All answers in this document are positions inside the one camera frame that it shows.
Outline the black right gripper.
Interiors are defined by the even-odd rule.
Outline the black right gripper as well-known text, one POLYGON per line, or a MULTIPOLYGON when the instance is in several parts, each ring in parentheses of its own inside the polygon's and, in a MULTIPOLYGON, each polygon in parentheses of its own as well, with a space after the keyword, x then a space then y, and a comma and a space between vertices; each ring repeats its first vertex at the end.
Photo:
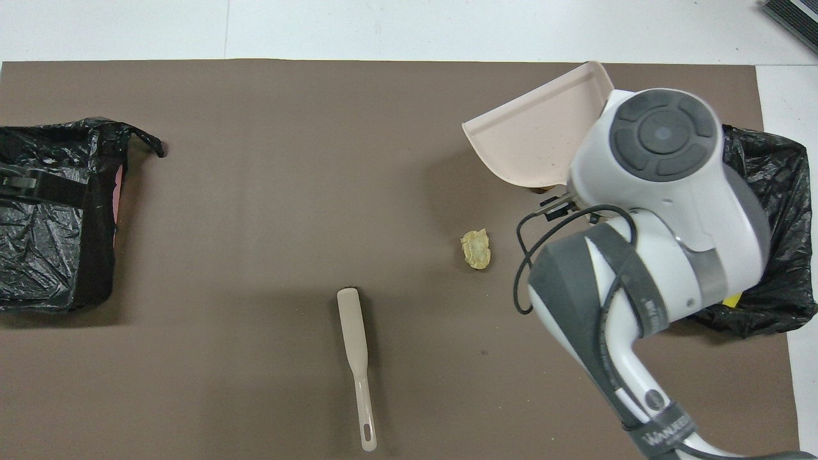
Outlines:
POLYGON ((541 213, 547 221, 554 221, 576 212, 575 197, 573 195, 550 196, 540 202, 541 213))

